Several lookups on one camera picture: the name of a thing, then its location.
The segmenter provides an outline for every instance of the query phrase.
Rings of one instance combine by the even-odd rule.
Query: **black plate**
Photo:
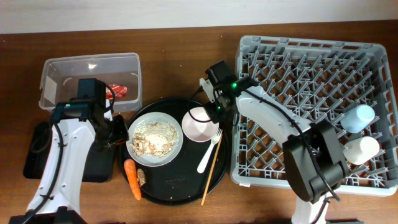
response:
[[[167,113],[181,125],[182,118],[187,112],[187,103],[188,100],[184,98],[165,98],[156,101],[138,111],[127,126],[130,127],[135,119],[149,112]],[[201,106],[201,104],[192,103],[192,107],[198,106]],[[161,205],[182,205],[202,198],[216,151],[215,148],[204,173],[199,174],[197,167],[209,145],[210,140],[198,143],[191,141],[184,135],[181,151],[168,164],[160,167],[147,167],[136,162],[137,169],[142,169],[146,175],[146,184],[141,187],[142,197]],[[229,140],[224,132],[208,192],[211,192],[223,178],[230,153]],[[127,181],[123,167],[126,159],[131,159],[131,156],[127,151],[126,145],[123,144],[119,150],[119,165]]]

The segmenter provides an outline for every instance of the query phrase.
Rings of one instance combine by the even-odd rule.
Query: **wooden chopstick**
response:
[[[218,145],[217,145],[216,154],[214,155],[213,163],[212,163],[212,165],[211,165],[211,169],[210,169],[210,173],[209,173],[209,178],[207,179],[207,184],[206,184],[206,188],[205,188],[205,193],[203,194],[203,198],[201,199],[201,205],[204,205],[204,204],[205,204],[205,199],[206,199],[206,195],[207,195],[207,190],[209,189],[209,184],[210,184],[210,180],[211,180],[211,175],[213,174],[214,165],[216,164],[217,155],[218,155],[218,149],[220,148],[221,140],[223,140],[223,134],[221,134],[220,141],[218,142]]]

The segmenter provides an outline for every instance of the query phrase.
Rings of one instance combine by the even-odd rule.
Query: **black base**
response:
[[[48,122],[41,122],[36,126],[33,133],[31,147],[40,148],[47,142],[47,138],[51,134]],[[49,156],[51,144],[49,144],[42,152],[28,152],[24,167],[24,177],[28,179],[41,179],[47,158]],[[102,183],[112,178],[113,162],[115,148],[110,150],[95,151],[90,150],[86,159],[85,171],[83,173],[84,182]]]
[[[24,221],[25,215],[10,218],[9,224],[20,224]],[[67,211],[66,207],[59,207],[56,213],[35,215],[28,221],[28,224],[87,224],[74,210]]]

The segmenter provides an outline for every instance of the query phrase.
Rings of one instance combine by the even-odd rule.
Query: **clear plastic container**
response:
[[[51,111],[58,102],[76,97],[81,78],[97,78],[109,85],[129,88],[125,97],[115,101],[114,112],[136,111],[142,107],[139,57],[136,53],[125,53],[48,59],[40,84],[40,108]]]

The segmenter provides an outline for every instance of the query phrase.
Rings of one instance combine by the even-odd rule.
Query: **white fork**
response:
[[[201,173],[203,173],[203,171],[205,171],[207,162],[209,161],[209,158],[210,158],[210,154],[213,151],[214,146],[220,141],[222,133],[223,133],[223,130],[221,128],[219,128],[217,130],[217,133],[212,137],[210,146],[207,149],[206,154],[203,156],[203,158],[201,159],[201,161],[199,163],[199,166],[197,169],[199,174],[201,174]]]

